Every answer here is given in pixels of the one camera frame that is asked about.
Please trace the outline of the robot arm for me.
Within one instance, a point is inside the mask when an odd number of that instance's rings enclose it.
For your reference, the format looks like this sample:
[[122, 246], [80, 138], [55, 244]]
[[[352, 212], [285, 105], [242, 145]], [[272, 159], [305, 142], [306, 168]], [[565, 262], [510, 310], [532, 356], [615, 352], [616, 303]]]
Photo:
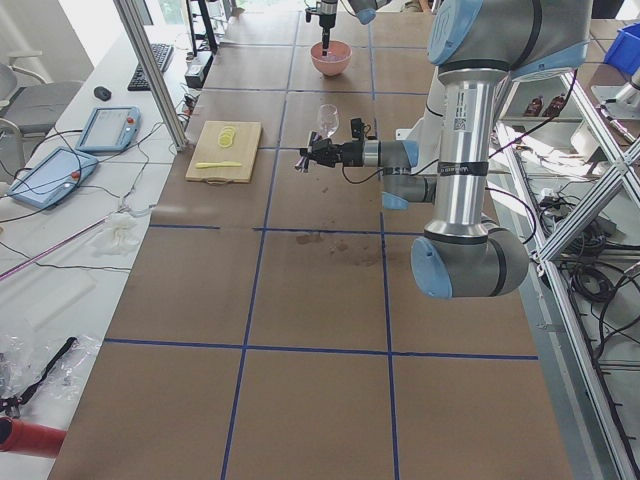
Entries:
[[[313, 16], [318, 17], [322, 30], [321, 57], [327, 58], [331, 42], [331, 30], [336, 25], [339, 1], [316, 1], [313, 6], [305, 8], [305, 21], [311, 22]], [[357, 19], [360, 25], [366, 26], [376, 19], [377, 12], [390, 4], [390, 1], [348, 1], [345, 11]], [[416, 13], [428, 18], [433, 1], [403, 1], [401, 13]]]
[[588, 1], [447, 1], [431, 28], [437, 105], [402, 140], [370, 138], [360, 120], [336, 144], [322, 133], [300, 151], [298, 170], [374, 167], [383, 204], [430, 202], [431, 220], [411, 249], [420, 291], [435, 298], [495, 297], [517, 289], [528, 271], [523, 243], [483, 212], [496, 90], [578, 68], [586, 59]]

